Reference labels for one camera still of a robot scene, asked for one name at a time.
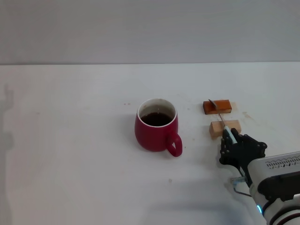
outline light wooden block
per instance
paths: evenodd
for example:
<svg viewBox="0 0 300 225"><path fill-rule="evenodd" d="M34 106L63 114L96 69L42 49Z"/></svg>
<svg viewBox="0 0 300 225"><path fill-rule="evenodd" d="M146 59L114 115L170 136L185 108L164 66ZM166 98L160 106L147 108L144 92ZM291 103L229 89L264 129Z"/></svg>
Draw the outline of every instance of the light wooden block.
<svg viewBox="0 0 300 225"><path fill-rule="evenodd" d="M231 128L235 128L239 134L242 131L240 122L238 120L226 120L225 124ZM222 136L223 134L223 123L221 121L214 121L210 123L210 136L212 139Z"/></svg>

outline gray wall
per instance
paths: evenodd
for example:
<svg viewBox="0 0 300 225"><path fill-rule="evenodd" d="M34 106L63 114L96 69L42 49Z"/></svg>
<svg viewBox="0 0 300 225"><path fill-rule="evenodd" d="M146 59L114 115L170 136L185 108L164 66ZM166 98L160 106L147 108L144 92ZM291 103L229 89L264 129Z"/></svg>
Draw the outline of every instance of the gray wall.
<svg viewBox="0 0 300 225"><path fill-rule="evenodd" d="M300 60L300 0L0 0L0 64Z"/></svg>

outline cable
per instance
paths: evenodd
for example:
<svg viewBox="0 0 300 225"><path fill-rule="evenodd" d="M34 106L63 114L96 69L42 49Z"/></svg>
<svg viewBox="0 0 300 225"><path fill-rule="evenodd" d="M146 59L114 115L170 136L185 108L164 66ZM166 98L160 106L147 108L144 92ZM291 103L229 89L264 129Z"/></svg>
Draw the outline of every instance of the cable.
<svg viewBox="0 0 300 225"><path fill-rule="evenodd" d="M244 195L244 196L248 196L248 197L251 197L251 198L252 198L252 196L251 196L251 195L249 195L249 194L246 194L246 193L243 193L243 192L237 191L235 187L233 187L233 190L234 190L234 192L235 192L235 193L238 193L238 194L240 194L240 195Z"/></svg>
<svg viewBox="0 0 300 225"><path fill-rule="evenodd" d="M234 190L235 193L240 194L240 195L244 195L244 196L248 196L248 197L252 198L251 195L236 190L236 186L239 183L243 183L243 182L246 182L246 181L247 181L247 177L237 177L237 178L232 178L230 180L230 182L232 183L232 187L233 187L233 190Z"/></svg>

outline blue light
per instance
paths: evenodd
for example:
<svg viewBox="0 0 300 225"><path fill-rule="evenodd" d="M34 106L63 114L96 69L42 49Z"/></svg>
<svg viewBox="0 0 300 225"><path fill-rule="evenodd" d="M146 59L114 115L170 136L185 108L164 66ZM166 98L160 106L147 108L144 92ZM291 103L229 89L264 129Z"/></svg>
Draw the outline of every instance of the blue light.
<svg viewBox="0 0 300 225"><path fill-rule="evenodd" d="M257 208L258 208L260 213L263 213L262 208L259 205L257 205Z"/></svg>

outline mug rim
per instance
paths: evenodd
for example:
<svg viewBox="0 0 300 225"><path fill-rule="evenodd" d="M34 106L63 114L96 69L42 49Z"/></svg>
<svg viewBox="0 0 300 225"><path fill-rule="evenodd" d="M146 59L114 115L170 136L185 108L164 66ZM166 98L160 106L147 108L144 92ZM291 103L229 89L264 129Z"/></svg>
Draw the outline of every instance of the mug rim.
<svg viewBox="0 0 300 225"><path fill-rule="evenodd" d="M148 102L148 101L150 101L150 100L156 100L156 99L161 99L161 100L164 100L164 101L170 103L170 104L174 107L174 109L175 109L175 115L174 115L174 118L172 119L172 121L169 122L169 123L167 123L167 124L165 124L165 125L163 125L163 126L151 126L151 125L145 123L144 121L142 121L142 119L141 119L141 117L140 117L140 114L139 114L139 111L140 111L142 105L144 105L146 102ZM151 127L151 128L163 128L163 127L166 127L166 126L168 126L168 125L170 125L171 123L174 122L174 120L175 120L176 117L177 117L177 109L176 109L176 107L175 107L170 101L168 101L168 100L166 100L166 99L164 99L164 98L150 98L150 99L144 101L143 103L141 103L141 105L140 105L140 106L138 107L138 109L137 109L136 115L137 115L137 117L139 118L140 122L142 122L144 125L146 125L146 126L148 126L148 127Z"/></svg>

